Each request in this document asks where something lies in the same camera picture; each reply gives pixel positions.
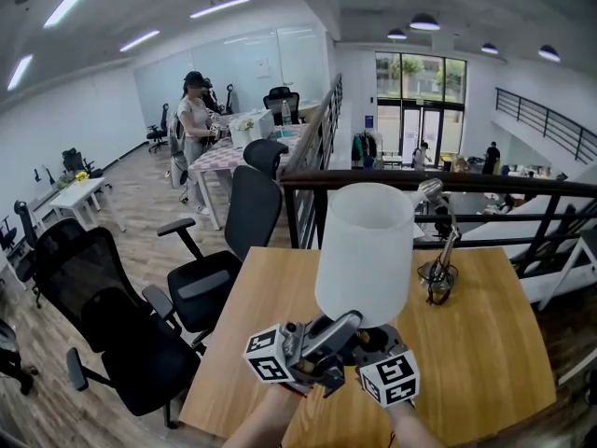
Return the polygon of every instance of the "person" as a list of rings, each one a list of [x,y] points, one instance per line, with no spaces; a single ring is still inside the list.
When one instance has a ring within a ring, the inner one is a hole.
[[[507,194],[504,198],[504,202],[500,205],[488,205],[485,209],[483,209],[483,214],[485,216],[492,216],[496,214],[507,214],[514,208],[514,198],[511,194]]]
[[[224,443],[223,448],[278,448],[301,400],[302,397],[281,385],[270,386],[263,401]],[[385,410],[400,448],[443,447],[410,403],[403,401]]]
[[[415,171],[425,170],[425,160],[431,162],[431,159],[427,156],[427,149],[429,145],[423,141],[420,147],[417,147],[412,153],[412,167]]]
[[[209,78],[204,78],[203,83],[204,86],[202,89],[201,99],[205,103],[207,109],[220,115],[221,111],[217,104],[217,98],[215,97],[214,86],[212,85],[212,81]]]
[[[531,179],[533,179],[533,178],[535,177],[535,172],[534,172],[534,171],[529,171],[529,177],[530,177]],[[535,197],[536,197],[536,194],[533,194],[532,192],[527,192],[527,193],[524,195],[524,201],[525,201],[526,203],[528,203],[529,201],[531,201],[531,200],[532,200],[532,199],[534,199]]]
[[[205,103],[201,99],[205,82],[203,76],[198,71],[191,71],[185,77],[183,86],[183,97],[178,104],[176,115],[185,130],[184,153],[187,165],[195,162],[206,150],[206,142],[212,135],[210,126],[212,124],[209,112]],[[232,188],[232,178],[229,171],[217,171],[217,178],[220,186],[230,197]],[[188,178],[191,181],[189,193],[192,201],[197,205],[197,212],[201,216],[209,216],[209,210],[205,205],[205,200],[201,194],[198,181],[192,171],[189,171]]]
[[[492,145],[487,148],[485,153],[485,164],[483,165],[483,173],[485,175],[492,175],[495,169],[497,160],[501,157],[500,150],[497,148],[495,141],[492,141]]]

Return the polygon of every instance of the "black office chair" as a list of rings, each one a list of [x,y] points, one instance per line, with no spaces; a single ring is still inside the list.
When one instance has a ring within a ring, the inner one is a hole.
[[[84,367],[71,348],[70,380],[78,391],[89,387],[88,378],[111,386],[136,416],[163,408],[165,425],[174,427],[170,402],[189,386],[200,360],[180,338],[167,296],[153,286],[143,291],[149,303],[137,295],[110,231],[100,227],[81,234],[77,225],[73,219],[58,222],[35,248],[37,286],[90,349],[102,353],[108,377]]]
[[[37,242],[37,234],[35,234],[34,225],[31,221],[31,215],[29,209],[27,209],[27,203],[23,201],[16,201],[14,205],[15,214],[21,218],[22,230],[25,233],[25,241],[31,247],[31,250],[25,253],[19,264],[17,265],[15,272],[17,277],[23,283],[30,280],[37,270],[37,259],[35,256],[35,243]],[[34,287],[35,294],[35,305],[40,309],[39,303],[39,290]]]
[[[268,95],[263,98],[263,105],[271,110],[273,114],[273,122],[276,126],[282,125],[282,103],[286,100],[288,107],[290,107],[290,118],[292,124],[299,124],[299,101],[298,93],[283,93],[275,96]]]
[[[2,224],[7,226],[6,233],[2,230]],[[8,226],[8,216],[2,219],[0,224],[0,247],[2,250],[12,250],[15,246],[15,237],[17,237],[17,228],[10,228]]]
[[[29,394],[34,384],[32,375],[38,374],[37,368],[34,366],[21,366],[17,336],[14,330],[2,319],[0,319],[0,372],[18,380],[21,383],[21,393],[23,395]]]
[[[277,86],[270,90],[270,96],[278,96],[280,94],[290,94],[292,91],[287,86]]]
[[[85,171],[90,176],[90,179],[104,177],[103,169],[93,169],[94,163],[95,161],[87,162],[87,159],[83,158],[80,151],[77,151],[74,147],[62,152],[62,164],[66,168],[66,171],[72,172],[73,175],[76,175],[80,171]],[[112,189],[111,184],[106,183],[105,185]]]
[[[185,329],[199,333],[192,347],[205,352],[202,340],[215,328],[243,261],[253,246],[266,246],[282,208],[282,193],[267,176],[248,166],[234,172],[224,237],[230,251],[204,257],[187,228],[191,218],[158,229],[158,236],[177,232],[196,260],[168,274],[168,288]]]
[[[246,146],[243,151],[243,158],[247,164],[275,180],[280,165],[280,157],[287,152],[287,145],[269,139],[256,139]]]
[[[147,150],[148,152],[151,152],[151,150],[153,149],[153,152],[155,154],[158,152],[158,149],[160,149],[161,146],[168,144],[168,141],[164,141],[163,138],[168,137],[167,120],[169,108],[170,106],[167,103],[164,103],[164,105],[161,107],[161,122],[159,128],[155,124],[147,126],[147,129],[149,130],[149,133],[147,133],[147,139],[152,139],[155,143],[155,145],[149,147],[149,149]]]

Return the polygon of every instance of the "white shirt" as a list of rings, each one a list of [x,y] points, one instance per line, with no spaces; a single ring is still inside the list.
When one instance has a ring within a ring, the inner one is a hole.
[[[426,157],[427,157],[427,149],[424,147],[419,147],[414,153],[415,167],[424,167]]]
[[[208,124],[211,124],[209,111],[207,110],[207,107],[205,107],[205,103],[202,99],[199,99],[198,101],[199,103],[197,104],[195,101],[190,101],[185,96],[182,100],[180,100],[176,114],[178,115],[178,118],[181,119],[183,113],[190,113],[196,128],[208,130]],[[194,137],[187,133],[187,131],[185,131],[185,134],[187,137]]]

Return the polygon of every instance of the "backpack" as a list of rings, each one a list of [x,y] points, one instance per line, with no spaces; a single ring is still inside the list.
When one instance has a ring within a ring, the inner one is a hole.
[[[421,151],[420,147],[416,147],[414,151],[412,151],[412,163],[410,164],[411,168],[414,168],[414,158],[417,155],[417,151]]]
[[[168,144],[170,145],[170,155],[172,157],[183,153],[185,148],[185,132],[176,112],[172,114],[168,121]]]

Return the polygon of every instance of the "doorway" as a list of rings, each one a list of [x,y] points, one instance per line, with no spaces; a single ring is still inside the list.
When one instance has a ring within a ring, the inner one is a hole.
[[[412,163],[412,153],[425,141],[429,145],[427,157],[434,166],[439,162],[439,148],[441,141],[441,127],[443,125],[443,110],[435,108],[403,107],[401,129],[402,163]]]

